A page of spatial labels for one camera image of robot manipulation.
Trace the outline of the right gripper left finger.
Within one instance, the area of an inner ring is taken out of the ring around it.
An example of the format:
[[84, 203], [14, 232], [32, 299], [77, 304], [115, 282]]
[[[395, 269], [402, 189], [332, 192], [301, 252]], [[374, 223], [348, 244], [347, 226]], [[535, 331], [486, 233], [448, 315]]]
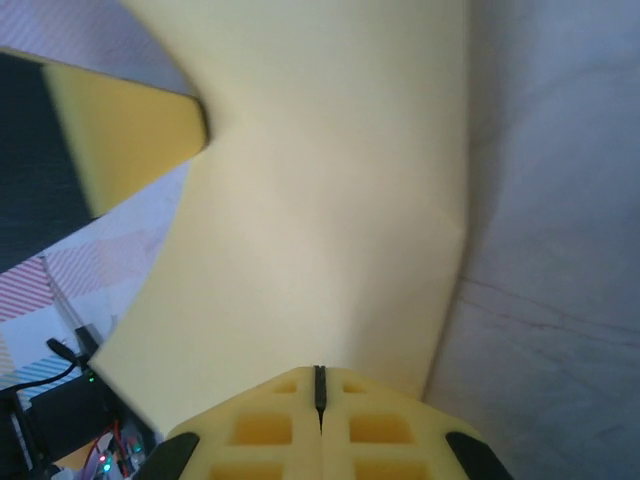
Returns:
[[144, 479], [318, 479], [319, 367], [300, 367], [174, 427]]

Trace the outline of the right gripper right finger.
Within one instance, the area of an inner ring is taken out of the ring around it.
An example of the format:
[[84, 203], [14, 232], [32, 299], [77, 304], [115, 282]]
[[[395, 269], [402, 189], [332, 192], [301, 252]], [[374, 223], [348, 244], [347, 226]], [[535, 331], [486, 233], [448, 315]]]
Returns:
[[511, 479], [465, 421], [343, 368], [319, 368], [325, 479]]

